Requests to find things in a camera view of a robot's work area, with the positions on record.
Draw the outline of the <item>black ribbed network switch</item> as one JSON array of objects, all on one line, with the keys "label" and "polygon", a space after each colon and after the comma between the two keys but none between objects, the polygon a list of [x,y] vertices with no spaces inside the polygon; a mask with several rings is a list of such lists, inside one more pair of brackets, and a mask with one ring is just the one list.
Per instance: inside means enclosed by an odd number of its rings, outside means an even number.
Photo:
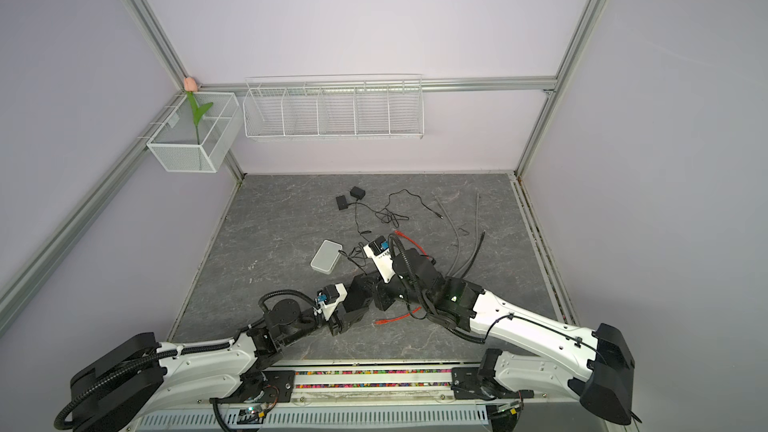
[{"label": "black ribbed network switch", "polygon": [[373,301],[374,285],[380,280],[382,278],[379,272],[361,273],[354,276],[347,287],[347,297],[371,298]]}]

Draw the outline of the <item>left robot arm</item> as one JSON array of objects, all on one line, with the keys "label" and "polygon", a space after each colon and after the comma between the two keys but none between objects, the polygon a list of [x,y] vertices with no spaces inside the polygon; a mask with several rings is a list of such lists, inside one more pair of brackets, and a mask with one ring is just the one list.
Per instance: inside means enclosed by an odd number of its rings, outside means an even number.
[{"label": "left robot arm", "polygon": [[270,410],[286,386],[268,368],[284,350],[326,327],[346,331],[368,311],[364,287],[334,284],[309,296],[294,289],[264,294],[261,317],[233,336],[194,343],[159,342],[141,333],[76,373],[71,399],[56,415],[59,431],[124,431],[158,410],[209,403],[218,422],[224,403],[257,403]]}]

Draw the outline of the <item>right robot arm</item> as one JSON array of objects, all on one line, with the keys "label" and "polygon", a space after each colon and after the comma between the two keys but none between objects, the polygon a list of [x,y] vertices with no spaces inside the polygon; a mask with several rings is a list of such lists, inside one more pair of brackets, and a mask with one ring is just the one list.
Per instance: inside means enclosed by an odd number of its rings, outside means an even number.
[{"label": "right robot arm", "polygon": [[635,360],[618,328],[568,325],[518,307],[461,276],[442,274],[398,235],[378,237],[364,252],[381,275],[380,309],[401,300],[462,340],[522,348],[563,371],[562,388],[593,415],[623,426],[638,421],[632,410]]}]

